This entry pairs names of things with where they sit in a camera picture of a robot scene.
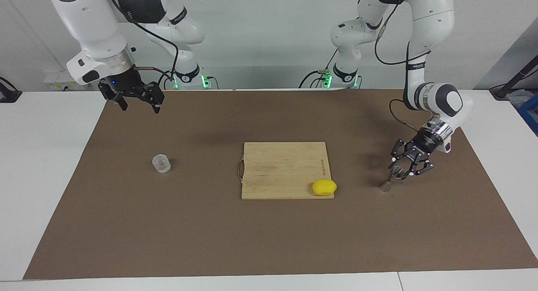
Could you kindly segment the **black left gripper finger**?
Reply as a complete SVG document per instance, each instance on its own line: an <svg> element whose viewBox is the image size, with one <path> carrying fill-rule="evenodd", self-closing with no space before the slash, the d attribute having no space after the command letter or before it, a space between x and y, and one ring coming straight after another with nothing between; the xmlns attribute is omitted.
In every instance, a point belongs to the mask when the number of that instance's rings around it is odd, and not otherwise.
<svg viewBox="0 0 538 291"><path fill-rule="evenodd" d="M406 156L399 160L398 165L402 169L402 172L398 174L398 179L400 180L411 176L419 176L433 169L429 156Z"/></svg>
<svg viewBox="0 0 538 291"><path fill-rule="evenodd" d="M391 151L390 171L392 174L411 174L417 168L417 147L402 139L396 141Z"/></svg>

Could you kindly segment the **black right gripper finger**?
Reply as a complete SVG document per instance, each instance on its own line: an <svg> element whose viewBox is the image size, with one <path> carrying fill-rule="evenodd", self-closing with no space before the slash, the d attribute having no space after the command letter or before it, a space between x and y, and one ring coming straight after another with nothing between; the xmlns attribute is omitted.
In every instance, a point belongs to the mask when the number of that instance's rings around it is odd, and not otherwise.
<svg viewBox="0 0 538 291"><path fill-rule="evenodd" d="M124 99L124 92L123 91L118 91L118 92L112 91L111 92L111 100L115 104L119 105L119 107L121 108L122 111L127 110L128 104Z"/></svg>
<svg viewBox="0 0 538 291"><path fill-rule="evenodd" d="M164 93L157 82L150 82L142 87L142 100L150 104L155 114L160 113L164 99Z"/></svg>

